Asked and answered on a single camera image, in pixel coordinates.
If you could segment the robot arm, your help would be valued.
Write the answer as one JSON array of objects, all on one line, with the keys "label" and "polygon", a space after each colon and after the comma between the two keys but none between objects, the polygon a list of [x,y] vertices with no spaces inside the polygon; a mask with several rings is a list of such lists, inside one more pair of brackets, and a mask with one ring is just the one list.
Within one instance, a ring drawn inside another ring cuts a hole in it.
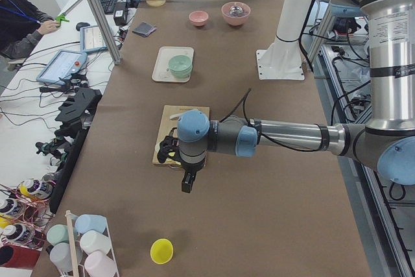
[{"label": "robot arm", "polygon": [[331,0],[368,17],[372,116],[365,124],[307,125],[228,117],[198,110],[178,120],[182,191],[192,190],[208,152],[250,157],[260,144],[329,151],[401,185],[414,183],[414,0]]}]

